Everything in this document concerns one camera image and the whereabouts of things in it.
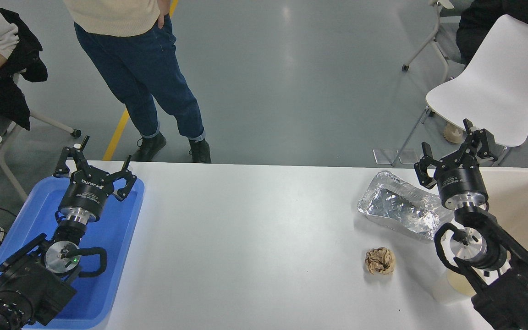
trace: crumpled paper ball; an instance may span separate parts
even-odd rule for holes
[[[396,258],[394,253],[385,247],[373,248],[366,252],[364,263],[371,274],[378,272],[379,274],[387,275],[394,272]]]

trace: white chair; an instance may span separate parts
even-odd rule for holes
[[[528,135],[528,25],[509,15],[500,17],[463,73],[432,89],[426,101],[428,106],[390,165],[431,111],[458,127],[467,118],[489,130],[496,144],[505,147],[500,163]]]
[[[423,41],[419,49],[413,53],[411,58],[402,65],[402,71],[406,72],[411,65],[411,62],[425,49],[427,44],[430,44],[435,50],[435,54],[444,65],[444,73],[440,83],[448,80],[449,63],[448,61],[466,64],[459,53],[459,49],[455,43],[455,34],[459,23],[457,22],[441,22],[441,17],[458,17],[461,12],[467,9],[472,0],[429,0],[428,5],[432,6],[435,14],[435,24],[433,31]]]

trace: black jacket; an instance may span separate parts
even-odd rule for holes
[[[30,130],[30,110],[23,93],[13,83],[13,75],[24,71],[21,75],[30,82],[48,79],[46,65],[39,56],[42,45],[16,12],[0,8],[0,13],[6,21],[17,25],[19,37],[15,49],[0,69],[0,114]]]

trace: jeans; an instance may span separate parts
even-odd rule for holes
[[[164,27],[157,23],[138,36],[117,37],[86,32],[75,23],[82,49],[116,98],[126,105],[130,118],[143,138],[160,132],[152,97],[176,118],[178,132],[189,140],[201,141],[205,129],[197,99],[191,93],[179,67],[167,15]]]

